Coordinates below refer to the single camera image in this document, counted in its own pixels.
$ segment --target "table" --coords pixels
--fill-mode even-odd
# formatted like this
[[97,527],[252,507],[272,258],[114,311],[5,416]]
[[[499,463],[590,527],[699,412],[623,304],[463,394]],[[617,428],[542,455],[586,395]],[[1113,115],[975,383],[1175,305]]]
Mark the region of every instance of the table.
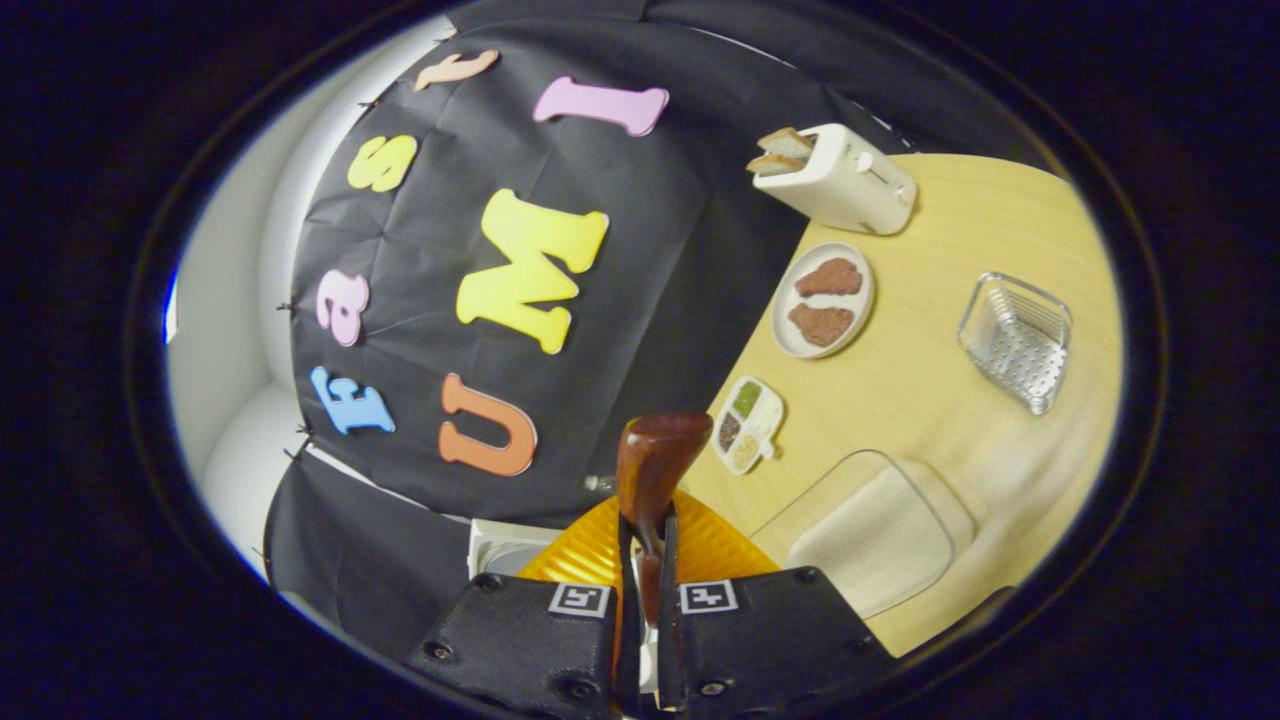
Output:
[[[937,470],[977,534],[937,583],[867,620],[900,656],[1020,583],[1068,529],[1111,443],[1124,333],[1105,242],[1068,182],[989,158],[892,160],[920,187],[902,232],[879,237],[810,223],[796,249],[799,256],[842,241],[863,252],[877,286],[867,327],[828,357],[795,359],[773,342],[771,302],[709,411],[723,407],[741,375],[760,378],[787,406],[773,438],[778,455],[739,477],[708,446],[682,488],[751,536],[850,452],[877,448]],[[1070,307],[1066,373],[1046,415],[1033,416],[988,382],[956,342],[988,270]]]

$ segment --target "meat patty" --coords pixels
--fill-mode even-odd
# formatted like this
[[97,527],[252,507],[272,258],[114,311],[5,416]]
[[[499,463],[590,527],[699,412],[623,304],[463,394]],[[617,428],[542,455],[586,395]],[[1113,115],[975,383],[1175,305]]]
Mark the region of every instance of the meat patty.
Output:
[[809,307],[804,302],[787,313],[787,319],[800,328],[800,334],[818,347],[829,347],[854,324],[854,311],[844,307]]
[[844,258],[832,258],[818,269],[796,281],[800,297],[813,295],[856,295],[863,288],[858,266]]

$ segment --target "wooden handle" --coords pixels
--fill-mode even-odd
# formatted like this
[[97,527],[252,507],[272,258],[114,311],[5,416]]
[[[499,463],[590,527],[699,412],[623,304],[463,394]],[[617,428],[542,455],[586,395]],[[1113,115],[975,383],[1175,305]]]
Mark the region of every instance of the wooden handle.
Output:
[[618,505],[644,550],[637,589],[650,624],[658,621],[662,605],[663,518],[713,424],[707,413],[645,415],[627,423],[618,441]]

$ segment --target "plate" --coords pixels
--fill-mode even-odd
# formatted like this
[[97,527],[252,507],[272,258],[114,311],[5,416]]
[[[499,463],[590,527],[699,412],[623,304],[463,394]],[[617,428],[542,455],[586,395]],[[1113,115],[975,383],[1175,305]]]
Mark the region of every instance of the plate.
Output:
[[[863,287],[854,295],[813,295],[800,297],[800,292],[795,287],[796,281],[817,270],[819,265],[833,258],[844,258],[852,263],[863,275]],[[867,316],[870,315],[874,297],[876,281],[872,277],[872,266],[867,263],[867,258],[863,258],[861,252],[845,242],[824,242],[796,259],[787,268],[786,274],[782,275],[782,282],[778,283],[778,290],[773,296],[773,342],[778,343],[778,347],[783,352],[795,357],[823,357],[831,355],[858,337],[863,325],[867,324]],[[852,310],[854,323],[829,346],[822,347],[814,345],[806,341],[800,334],[800,328],[787,318],[791,309],[800,305],[800,302],[815,310],[824,307]]]

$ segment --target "letter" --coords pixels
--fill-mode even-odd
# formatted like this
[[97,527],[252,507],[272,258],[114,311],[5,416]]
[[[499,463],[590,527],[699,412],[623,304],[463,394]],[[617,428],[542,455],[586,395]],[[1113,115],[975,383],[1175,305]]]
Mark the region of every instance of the letter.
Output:
[[568,334],[568,310],[538,310],[527,304],[575,297],[577,286],[543,254],[564,260],[573,273],[582,273],[595,263],[608,225],[604,213],[561,213],[524,202],[511,190],[499,190],[485,206],[480,229],[511,263],[462,278],[458,320],[468,324],[486,318],[538,340],[543,352],[556,355]]
[[627,128],[631,137],[643,137],[658,124],[658,115],[667,106],[671,95],[660,87],[643,92],[577,85],[568,76],[558,77],[547,86],[534,106],[534,120],[543,122],[556,115],[577,115],[607,120]]
[[371,387],[365,388],[365,396],[356,400],[360,386],[356,380],[339,378],[329,380],[329,373],[324,368],[316,366],[311,370],[311,386],[316,388],[320,402],[329,413],[329,419],[338,432],[347,434],[351,428],[381,428],[388,433],[396,432],[396,423],[387,413],[383,396]]
[[347,182],[356,190],[367,187],[374,192],[399,187],[415,154],[417,141],[407,135],[397,135],[390,140],[378,136],[356,151],[356,159],[347,168]]
[[457,425],[445,421],[440,425],[440,457],[447,462],[466,462],[486,473],[508,477],[524,473],[532,464],[538,430],[520,407],[468,388],[462,384],[457,373],[449,373],[444,378],[440,405],[449,415],[466,410],[488,418],[507,428],[507,434],[511,436],[507,447],[494,447],[468,438],[458,432]]
[[329,270],[316,290],[316,319],[321,328],[333,327],[338,345],[351,347],[360,338],[360,314],[369,306],[369,282],[364,275],[347,277]]
[[457,82],[475,77],[489,69],[499,54],[497,50],[485,50],[474,60],[460,63],[458,58],[461,56],[461,53],[454,53],[434,65],[422,68],[422,72],[417,73],[417,79],[413,81],[413,91],[422,90],[433,82]]

